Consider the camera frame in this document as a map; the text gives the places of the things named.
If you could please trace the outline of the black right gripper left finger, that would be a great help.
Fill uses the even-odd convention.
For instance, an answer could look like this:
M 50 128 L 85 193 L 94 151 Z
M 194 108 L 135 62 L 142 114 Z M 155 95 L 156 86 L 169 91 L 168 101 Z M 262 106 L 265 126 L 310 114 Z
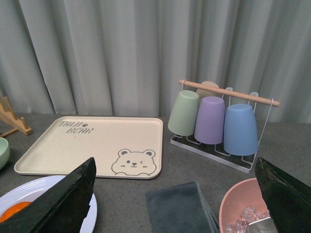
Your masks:
M 90 209 L 96 177 L 90 157 L 27 207 L 0 224 L 2 233 L 78 233 Z

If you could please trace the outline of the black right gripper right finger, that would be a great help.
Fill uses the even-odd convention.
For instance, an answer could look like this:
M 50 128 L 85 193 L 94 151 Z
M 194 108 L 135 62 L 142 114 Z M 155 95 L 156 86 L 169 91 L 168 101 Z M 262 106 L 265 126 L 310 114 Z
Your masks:
M 255 175 L 277 231 L 309 233 L 311 188 L 261 157 L 256 162 Z

